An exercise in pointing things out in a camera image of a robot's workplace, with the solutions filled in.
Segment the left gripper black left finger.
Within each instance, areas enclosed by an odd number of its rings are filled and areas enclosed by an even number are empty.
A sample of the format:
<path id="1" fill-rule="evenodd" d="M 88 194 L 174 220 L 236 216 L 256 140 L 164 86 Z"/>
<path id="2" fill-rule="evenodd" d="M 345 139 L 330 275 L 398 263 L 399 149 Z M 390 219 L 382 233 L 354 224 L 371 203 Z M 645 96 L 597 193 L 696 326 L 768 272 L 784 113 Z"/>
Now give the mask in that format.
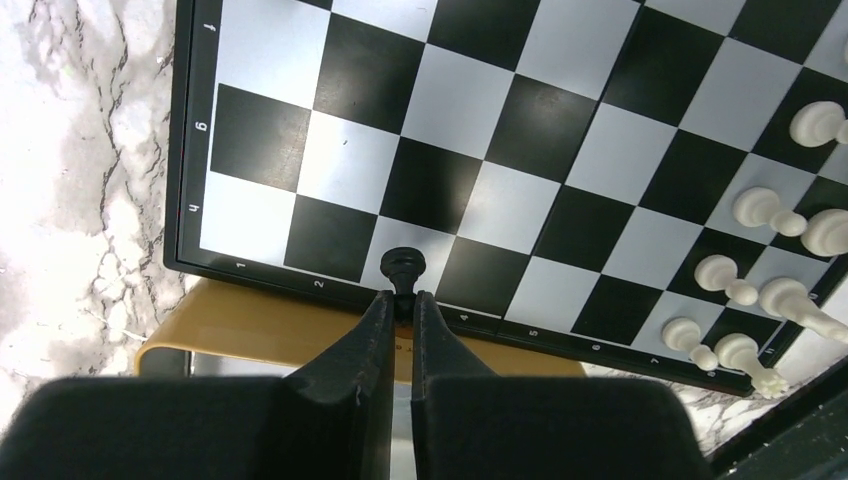
<path id="1" fill-rule="evenodd" d="M 19 410 L 5 479 L 386 479 L 394 298 L 287 376 L 67 378 Z"/>

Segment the black chess pawn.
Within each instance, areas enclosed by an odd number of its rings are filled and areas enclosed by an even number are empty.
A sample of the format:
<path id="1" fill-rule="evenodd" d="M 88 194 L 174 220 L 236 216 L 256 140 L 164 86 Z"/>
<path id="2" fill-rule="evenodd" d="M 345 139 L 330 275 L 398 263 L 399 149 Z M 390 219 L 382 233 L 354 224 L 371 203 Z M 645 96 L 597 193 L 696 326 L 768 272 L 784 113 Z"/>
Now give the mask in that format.
<path id="1" fill-rule="evenodd" d="M 381 258 L 380 271 L 395 290 L 395 321 L 411 323 L 417 298 L 414 287 L 419 277 L 426 271 L 423 253 L 413 247 L 390 249 Z"/>

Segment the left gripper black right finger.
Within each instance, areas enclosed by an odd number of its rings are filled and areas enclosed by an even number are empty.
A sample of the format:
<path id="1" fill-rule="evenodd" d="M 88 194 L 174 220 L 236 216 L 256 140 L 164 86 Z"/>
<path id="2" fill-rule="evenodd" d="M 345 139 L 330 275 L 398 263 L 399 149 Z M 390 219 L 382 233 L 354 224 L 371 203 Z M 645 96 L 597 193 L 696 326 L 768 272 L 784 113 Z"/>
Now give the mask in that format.
<path id="1" fill-rule="evenodd" d="M 684 407 L 632 378 L 500 376 L 434 296 L 413 310 L 412 426 L 421 479 L 708 479 Z"/>

